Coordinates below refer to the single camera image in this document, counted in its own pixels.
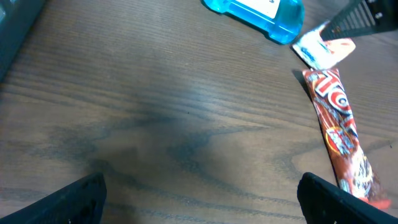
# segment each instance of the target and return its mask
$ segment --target blue bottle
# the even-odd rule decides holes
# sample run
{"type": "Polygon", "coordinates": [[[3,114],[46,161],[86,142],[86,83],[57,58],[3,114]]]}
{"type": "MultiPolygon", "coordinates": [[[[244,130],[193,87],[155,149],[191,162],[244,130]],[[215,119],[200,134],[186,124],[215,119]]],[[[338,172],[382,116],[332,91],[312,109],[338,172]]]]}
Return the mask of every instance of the blue bottle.
{"type": "Polygon", "coordinates": [[[304,21],[301,0],[204,0],[218,13],[230,13],[262,30],[281,44],[290,43],[300,32],[304,21]]]}

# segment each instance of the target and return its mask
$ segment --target black object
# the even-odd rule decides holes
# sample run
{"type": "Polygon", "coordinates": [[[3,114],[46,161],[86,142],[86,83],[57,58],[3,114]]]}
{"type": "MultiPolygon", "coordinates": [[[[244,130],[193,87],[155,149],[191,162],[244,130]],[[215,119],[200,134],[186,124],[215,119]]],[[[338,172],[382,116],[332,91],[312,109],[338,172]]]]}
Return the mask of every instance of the black object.
{"type": "Polygon", "coordinates": [[[398,218],[309,172],[298,185],[297,198],[308,224],[398,223],[398,218]]]}
{"type": "Polygon", "coordinates": [[[321,32],[323,40],[398,29],[397,0],[351,0],[321,32]]]}
{"type": "Polygon", "coordinates": [[[0,0],[0,79],[6,74],[45,0],[0,0]]]}
{"type": "Polygon", "coordinates": [[[105,198],[103,175],[91,174],[0,219],[0,224],[99,224],[105,198]]]}

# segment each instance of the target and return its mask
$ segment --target wood grain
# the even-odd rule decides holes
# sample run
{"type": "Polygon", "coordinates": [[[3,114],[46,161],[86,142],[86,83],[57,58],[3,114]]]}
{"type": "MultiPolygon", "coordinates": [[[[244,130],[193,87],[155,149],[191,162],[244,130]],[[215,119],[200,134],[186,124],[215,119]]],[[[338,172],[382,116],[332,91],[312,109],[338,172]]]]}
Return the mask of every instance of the wood grain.
{"type": "MultiPolygon", "coordinates": [[[[303,32],[345,2],[304,0],[303,32]]],[[[398,214],[398,38],[339,64],[361,145],[398,214]]],[[[1,86],[0,217],[94,171],[103,223],[304,223],[335,183],[289,49],[199,0],[49,0],[1,86]]]]}

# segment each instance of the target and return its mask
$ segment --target candy bar wrapper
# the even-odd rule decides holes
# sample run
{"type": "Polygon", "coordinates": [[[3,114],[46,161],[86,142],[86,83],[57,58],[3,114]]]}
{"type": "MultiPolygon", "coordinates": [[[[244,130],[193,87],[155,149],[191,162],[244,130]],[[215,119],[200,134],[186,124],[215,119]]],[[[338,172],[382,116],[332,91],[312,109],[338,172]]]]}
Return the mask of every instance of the candy bar wrapper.
{"type": "Polygon", "coordinates": [[[353,112],[337,68],[304,70],[303,76],[322,126],[338,185],[376,208],[388,208],[391,201],[359,145],[353,112]]]}
{"type": "Polygon", "coordinates": [[[320,33],[329,23],[303,35],[292,47],[307,65],[315,70],[328,69],[347,57],[355,44],[350,38],[323,41],[320,33]]]}

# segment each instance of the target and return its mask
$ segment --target blue plastic object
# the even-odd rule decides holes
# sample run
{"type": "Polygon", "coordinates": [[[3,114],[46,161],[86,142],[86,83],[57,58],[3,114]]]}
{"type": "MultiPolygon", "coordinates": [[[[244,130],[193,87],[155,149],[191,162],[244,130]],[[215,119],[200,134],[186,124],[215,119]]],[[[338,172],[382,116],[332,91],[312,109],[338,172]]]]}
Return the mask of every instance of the blue plastic object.
{"type": "Polygon", "coordinates": [[[281,44],[290,43],[300,32],[304,21],[301,0],[204,0],[218,13],[230,13],[258,28],[281,44]]]}
{"type": "Polygon", "coordinates": [[[46,0],[0,0],[0,81],[46,0]]]}

